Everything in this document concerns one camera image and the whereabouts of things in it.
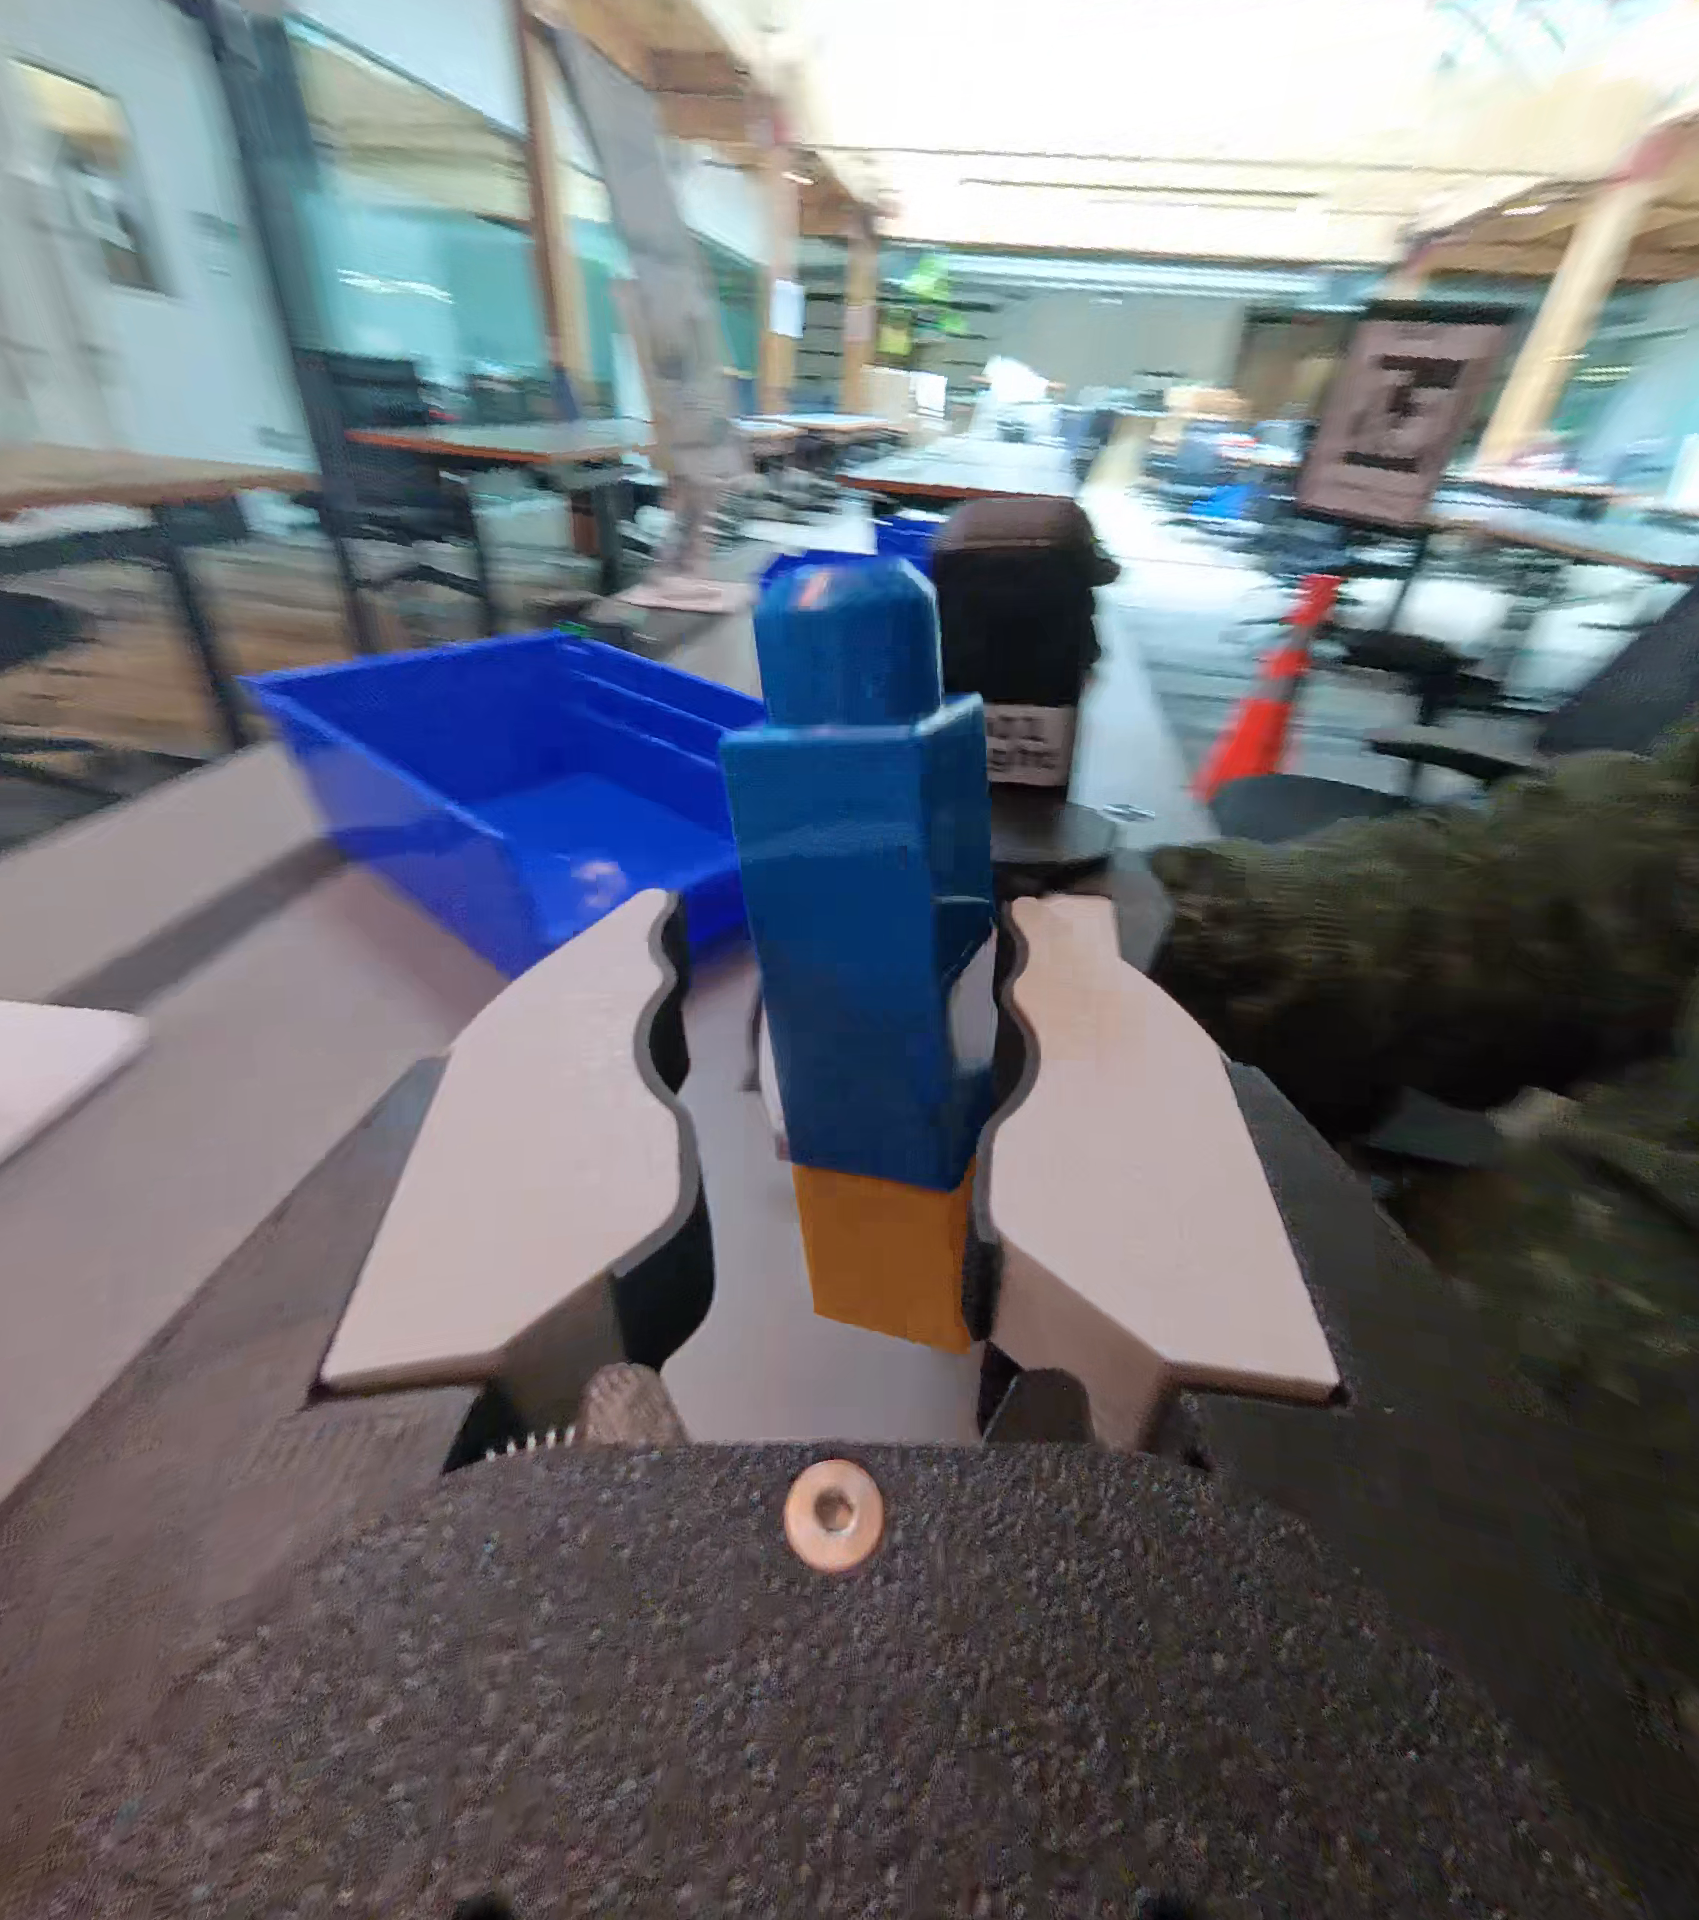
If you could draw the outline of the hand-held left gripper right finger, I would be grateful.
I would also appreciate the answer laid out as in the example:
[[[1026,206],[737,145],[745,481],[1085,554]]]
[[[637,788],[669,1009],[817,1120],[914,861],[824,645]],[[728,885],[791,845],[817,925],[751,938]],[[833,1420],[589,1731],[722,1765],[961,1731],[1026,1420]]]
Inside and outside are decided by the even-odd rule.
[[[1067,1374],[1106,1449],[1147,1449],[1175,1392],[1337,1409],[1222,1047],[1116,951],[1115,898],[1013,898],[1006,951],[965,1329],[1013,1374]]]

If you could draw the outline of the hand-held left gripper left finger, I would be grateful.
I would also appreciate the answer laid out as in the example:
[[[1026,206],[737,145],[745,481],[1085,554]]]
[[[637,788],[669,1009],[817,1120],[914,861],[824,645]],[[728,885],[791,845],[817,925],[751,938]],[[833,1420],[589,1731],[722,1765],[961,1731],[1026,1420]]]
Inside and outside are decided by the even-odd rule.
[[[601,1369],[691,1348],[722,1260],[686,988],[686,898],[649,885],[448,1047],[321,1357],[334,1398],[476,1389],[507,1445],[566,1445]]]

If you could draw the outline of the blue and orange block tower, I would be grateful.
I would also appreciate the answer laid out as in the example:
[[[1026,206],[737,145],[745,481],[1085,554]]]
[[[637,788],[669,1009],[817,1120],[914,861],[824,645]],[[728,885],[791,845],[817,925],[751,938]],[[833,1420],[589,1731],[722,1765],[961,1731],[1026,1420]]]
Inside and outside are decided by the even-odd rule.
[[[722,741],[766,1089],[817,1317],[965,1349],[999,1057],[987,703],[916,565],[824,554],[758,605],[766,719]]]

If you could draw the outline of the person's right forearm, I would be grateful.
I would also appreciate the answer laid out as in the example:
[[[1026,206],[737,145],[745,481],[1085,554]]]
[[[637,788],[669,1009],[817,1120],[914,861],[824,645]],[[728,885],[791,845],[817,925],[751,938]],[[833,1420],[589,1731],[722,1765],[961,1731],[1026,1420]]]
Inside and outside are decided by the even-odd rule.
[[[1147,975],[1317,1132],[1671,1068],[1699,1110],[1699,714],[1488,801],[1147,859]]]

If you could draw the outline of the orange traffic cone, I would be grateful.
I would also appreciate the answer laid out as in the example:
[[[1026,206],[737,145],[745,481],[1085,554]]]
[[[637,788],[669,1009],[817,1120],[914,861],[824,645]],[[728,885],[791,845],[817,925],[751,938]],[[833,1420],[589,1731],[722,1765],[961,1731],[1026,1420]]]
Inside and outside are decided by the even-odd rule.
[[[1212,762],[1193,780],[1199,801],[1214,801],[1240,780],[1267,780],[1287,762],[1292,698],[1311,667],[1311,637],[1327,624],[1344,591],[1344,575],[1306,575],[1292,583],[1287,615],[1275,624],[1267,649],[1259,658],[1259,673],[1235,719],[1222,727]]]

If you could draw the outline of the black and white marker sign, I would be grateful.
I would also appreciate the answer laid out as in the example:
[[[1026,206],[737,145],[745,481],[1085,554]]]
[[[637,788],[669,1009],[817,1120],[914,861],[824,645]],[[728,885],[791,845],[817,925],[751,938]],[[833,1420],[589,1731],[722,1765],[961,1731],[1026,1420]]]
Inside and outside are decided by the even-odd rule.
[[[1426,533],[1511,327],[1511,304],[1369,304],[1324,388],[1292,513],[1394,538]]]

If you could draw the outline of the person in green sweater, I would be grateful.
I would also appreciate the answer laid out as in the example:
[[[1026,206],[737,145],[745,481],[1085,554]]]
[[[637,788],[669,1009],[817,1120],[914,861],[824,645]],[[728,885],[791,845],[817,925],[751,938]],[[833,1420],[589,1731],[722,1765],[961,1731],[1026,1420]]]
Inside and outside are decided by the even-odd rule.
[[[1699,1057],[1414,1179],[1402,1228],[1551,1420],[1632,1683],[1699,1776]]]

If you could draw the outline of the wooden background desk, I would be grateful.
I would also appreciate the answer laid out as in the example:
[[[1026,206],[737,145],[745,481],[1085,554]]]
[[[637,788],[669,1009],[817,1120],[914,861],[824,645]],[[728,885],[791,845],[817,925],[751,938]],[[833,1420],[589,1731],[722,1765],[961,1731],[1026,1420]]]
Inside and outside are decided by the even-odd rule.
[[[211,741],[223,753],[245,746],[245,714],[240,714],[223,637],[211,630],[211,607],[189,565],[180,509],[211,509],[233,493],[314,493],[314,488],[321,488],[314,468],[292,468],[292,466],[219,466],[219,460],[167,460],[167,455],[123,455],[123,448],[0,448],[0,519],[61,513],[61,509],[123,509],[152,519],[152,538],[139,545],[139,554],[152,554],[152,565],[167,577],[189,658],[211,703]]]
[[[601,562],[601,597],[615,597],[637,583],[637,460],[652,455],[652,428],[637,418],[601,418],[601,424],[371,424],[343,428],[343,448],[374,448],[410,466],[431,466],[435,475],[487,475],[487,468],[525,468],[534,488],[564,493],[566,513],[592,533]]]

